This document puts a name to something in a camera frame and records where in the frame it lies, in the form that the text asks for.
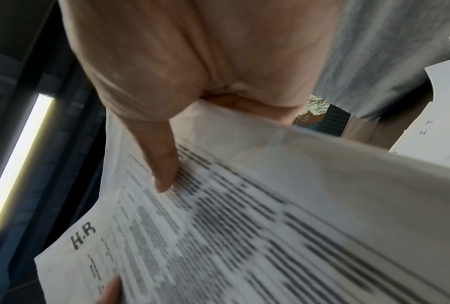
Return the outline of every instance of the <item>fluorescent light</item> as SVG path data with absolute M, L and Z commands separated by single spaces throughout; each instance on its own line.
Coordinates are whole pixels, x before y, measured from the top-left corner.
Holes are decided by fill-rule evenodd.
M 35 137 L 37 137 L 50 104 L 52 104 L 51 97 L 39 94 L 0 176 L 0 215 L 25 164 L 25 160 L 32 148 Z

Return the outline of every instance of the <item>gray fabric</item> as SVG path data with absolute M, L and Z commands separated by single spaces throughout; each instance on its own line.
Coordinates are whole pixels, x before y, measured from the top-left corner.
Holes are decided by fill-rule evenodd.
M 450 59 L 450 0 L 344 0 L 327 66 L 314 95 L 375 119 Z

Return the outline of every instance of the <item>hand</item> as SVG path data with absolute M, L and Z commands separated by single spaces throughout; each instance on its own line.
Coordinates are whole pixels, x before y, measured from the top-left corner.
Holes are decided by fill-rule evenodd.
M 96 304 L 119 304 L 121 288 L 120 277 L 116 276 L 108 282 Z
M 328 56 L 341 0 L 59 0 L 70 45 L 124 122 L 158 191 L 178 155 L 169 119 L 198 98 L 290 124 Z

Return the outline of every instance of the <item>gray clothing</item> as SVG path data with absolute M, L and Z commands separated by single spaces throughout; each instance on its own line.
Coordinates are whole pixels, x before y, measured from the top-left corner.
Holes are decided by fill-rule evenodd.
M 450 0 L 344 0 L 314 95 L 364 118 L 384 114 L 450 59 Z

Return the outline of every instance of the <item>finger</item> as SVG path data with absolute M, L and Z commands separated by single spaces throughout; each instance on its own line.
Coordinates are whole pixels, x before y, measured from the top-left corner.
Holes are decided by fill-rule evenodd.
M 119 276 L 114 277 L 106 285 L 100 300 L 96 304 L 119 304 L 122 281 Z
M 179 171 L 179 156 L 170 123 L 122 120 L 143 152 L 156 190 L 167 191 Z
M 202 99 L 215 105 L 268 118 L 276 122 L 291 125 L 304 105 L 294 107 L 277 107 L 264 104 L 235 94 L 204 96 Z

